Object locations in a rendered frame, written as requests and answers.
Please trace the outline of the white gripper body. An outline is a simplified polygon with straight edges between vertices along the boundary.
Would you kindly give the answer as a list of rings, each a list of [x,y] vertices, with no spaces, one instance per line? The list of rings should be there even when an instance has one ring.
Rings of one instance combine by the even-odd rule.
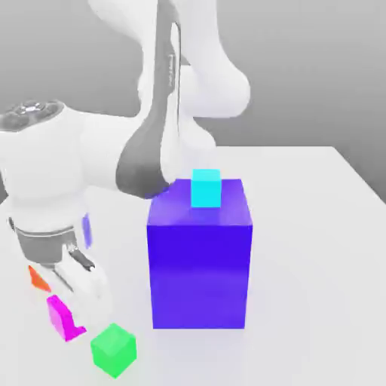
[[[107,276],[96,262],[87,270],[78,262],[61,262],[55,275],[69,291],[70,302],[81,315],[109,315],[111,291]]]

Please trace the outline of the small magenta cube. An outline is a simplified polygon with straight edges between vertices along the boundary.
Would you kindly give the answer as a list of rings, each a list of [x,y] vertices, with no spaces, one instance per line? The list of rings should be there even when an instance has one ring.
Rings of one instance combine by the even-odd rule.
[[[84,326],[75,325],[72,312],[57,295],[47,298],[47,306],[51,323],[65,342],[87,332]]]

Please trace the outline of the small orange cube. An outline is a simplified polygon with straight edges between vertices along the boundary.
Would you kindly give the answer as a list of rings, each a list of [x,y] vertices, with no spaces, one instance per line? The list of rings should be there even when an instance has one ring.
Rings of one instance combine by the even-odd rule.
[[[28,269],[32,285],[37,289],[50,293],[51,288],[42,276],[31,265],[28,266]]]

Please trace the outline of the small green cube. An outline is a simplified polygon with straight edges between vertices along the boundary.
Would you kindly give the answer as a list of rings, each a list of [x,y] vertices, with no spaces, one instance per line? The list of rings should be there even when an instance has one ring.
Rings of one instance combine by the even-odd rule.
[[[93,363],[113,378],[137,359],[136,336],[111,323],[90,342]]]

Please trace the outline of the small cyan cube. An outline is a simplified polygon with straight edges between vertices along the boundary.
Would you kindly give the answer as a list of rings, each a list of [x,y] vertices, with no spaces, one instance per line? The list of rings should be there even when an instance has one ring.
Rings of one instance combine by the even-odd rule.
[[[219,169],[193,169],[191,175],[191,206],[220,208],[222,179]]]

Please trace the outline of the large blue box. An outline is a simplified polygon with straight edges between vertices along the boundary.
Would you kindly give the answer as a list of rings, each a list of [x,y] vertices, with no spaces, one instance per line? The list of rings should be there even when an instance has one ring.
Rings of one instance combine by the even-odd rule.
[[[253,221],[240,179],[222,181],[219,208],[193,208],[179,179],[152,199],[147,220],[156,329],[243,329]]]

